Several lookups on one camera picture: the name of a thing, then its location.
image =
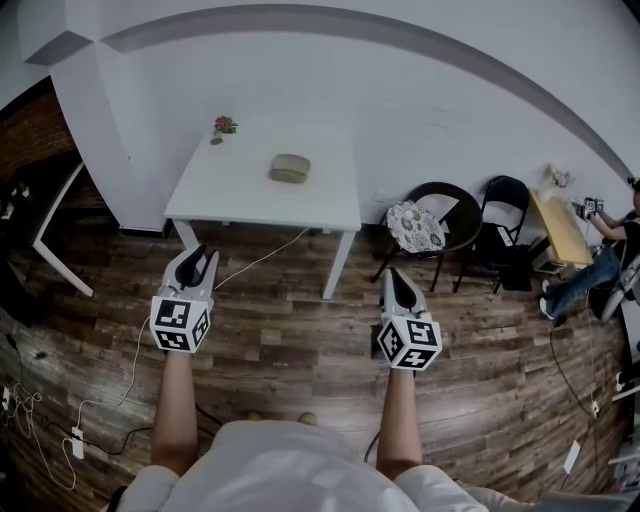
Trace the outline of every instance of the chair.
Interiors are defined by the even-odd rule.
[[[432,182],[424,183],[411,191],[407,196],[406,201],[412,201],[417,203],[420,199],[430,195],[447,196],[453,199],[457,199],[458,202],[449,210],[442,219],[438,222],[442,226],[446,223],[448,233],[445,235],[445,244],[441,250],[426,251],[418,253],[410,253],[402,249],[397,242],[394,241],[394,247],[389,254],[385,257],[382,266],[378,270],[375,276],[371,278],[371,282],[374,283],[382,271],[386,268],[393,257],[398,254],[399,251],[403,251],[406,254],[415,256],[418,259],[430,259],[438,258],[438,268],[436,275],[433,278],[431,284],[431,291],[436,287],[438,282],[438,276],[440,275],[440,267],[442,266],[442,260],[444,255],[448,252],[452,252],[473,243],[475,238],[480,233],[482,227],[482,212],[478,202],[467,191],[451,185],[449,183]],[[383,216],[380,223],[386,221],[386,214]]]
[[[496,284],[493,293],[497,293],[500,288],[500,284],[503,280],[503,276],[509,275],[514,280],[522,280],[522,267],[527,264],[527,254],[524,248],[517,247],[516,243],[520,236],[520,230],[524,222],[525,215],[527,214],[527,208],[529,207],[529,190],[526,185],[521,181],[511,178],[509,176],[498,176],[492,179],[487,186],[487,191],[484,195],[482,202],[482,213],[487,203],[500,202],[506,203],[518,210],[522,211],[520,216],[520,222],[509,229],[506,226],[493,224],[489,222],[482,223],[482,229],[480,234],[476,238],[474,244],[469,247],[467,254],[462,263],[460,269],[460,276],[458,282],[453,288],[453,292],[457,293],[462,281],[464,271],[471,259],[471,253],[473,248],[476,248],[476,252],[482,262],[483,266],[488,270],[497,270],[500,272],[498,283]],[[510,239],[510,243],[504,240],[504,236]],[[526,271],[526,279],[528,280],[528,269]],[[531,283],[528,282],[528,288],[531,289]]]

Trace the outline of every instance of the person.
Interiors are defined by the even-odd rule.
[[[556,320],[593,287],[617,279],[640,253],[640,181],[633,185],[633,210],[619,220],[605,212],[592,213],[587,221],[605,237],[604,245],[593,264],[576,272],[566,283],[542,283],[540,310]]]
[[[489,489],[463,488],[440,469],[422,464],[410,370],[390,371],[378,443],[374,469],[358,461],[344,437],[330,429],[286,421],[235,421],[218,431],[198,460],[191,355],[169,352],[151,438],[151,465],[120,495],[117,508],[110,509],[521,512],[534,507]]]

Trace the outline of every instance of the white table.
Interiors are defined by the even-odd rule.
[[[218,146],[203,137],[173,192],[165,215],[173,220],[185,247],[198,244],[190,220],[211,220],[321,228],[342,232],[322,294],[330,299],[360,229],[360,209],[351,140],[334,128],[287,126],[238,120],[235,135]],[[279,153],[311,161],[301,185],[268,177]]]

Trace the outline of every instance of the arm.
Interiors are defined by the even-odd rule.
[[[606,236],[610,240],[626,240],[627,232],[624,227],[616,227],[610,228],[605,224],[598,215],[591,215],[589,217],[589,222],[595,226],[595,228],[602,233],[602,235]]]
[[[610,229],[619,228],[624,222],[624,217],[622,219],[616,220],[605,212],[599,212],[598,215]]]
[[[191,354],[169,352],[151,436],[151,464],[184,475],[198,460]]]
[[[422,464],[415,382],[410,370],[391,369],[384,399],[376,469],[389,480]]]

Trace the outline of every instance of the table leg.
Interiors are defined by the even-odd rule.
[[[93,296],[93,290],[89,288],[77,275],[71,272],[71,270],[69,270],[69,267],[62,263],[58,259],[58,257],[53,254],[46,245],[42,243],[42,240],[37,240],[33,244],[33,248],[38,252],[40,256],[42,256],[47,261],[47,263],[49,263],[49,265],[60,272],[60,274],[62,274],[62,276],[73,286],[84,293],[87,297]]]
[[[333,260],[333,266],[331,267],[331,273],[329,274],[329,279],[327,279],[327,284],[324,288],[324,293],[322,294],[322,298],[325,300],[330,299],[333,295],[333,291],[336,289],[336,284],[338,284],[338,279],[342,273],[344,262],[347,260],[349,250],[351,249],[351,244],[353,243],[355,236],[355,231],[344,231],[340,237],[340,245],[338,245],[338,251],[336,252],[336,257]]]
[[[171,219],[186,249],[200,245],[188,220]]]

